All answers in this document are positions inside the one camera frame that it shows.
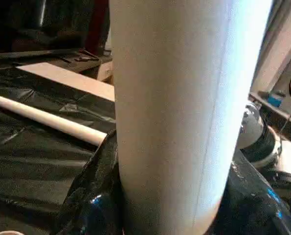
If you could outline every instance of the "white rod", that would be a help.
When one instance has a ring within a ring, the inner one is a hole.
[[[105,133],[98,130],[94,130],[87,126],[32,108],[28,105],[18,103],[2,96],[0,96],[0,107],[96,146],[99,146],[106,136]]]
[[[271,2],[110,1],[126,235],[212,223]]]

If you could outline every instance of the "white pvc pipe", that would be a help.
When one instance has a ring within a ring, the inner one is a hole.
[[[126,235],[212,223],[271,2],[110,1]]]
[[[106,136],[105,133],[98,130],[94,130],[87,126],[32,108],[28,105],[18,103],[2,96],[0,96],[0,107],[96,146],[99,146]]]

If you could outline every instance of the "plastic wrap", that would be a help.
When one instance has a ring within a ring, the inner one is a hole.
[[[105,133],[115,128],[113,102],[15,68],[0,70],[0,95]],[[56,216],[73,179],[95,150],[0,109],[0,205],[4,201],[19,210]],[[13,218],[12,210],[7,214],[0,215],[0,231],[7,224],[24,234],[44,234]]]
[[[291,214],[266,179],[237,150],[217,214],[215,234],[291,235]]]

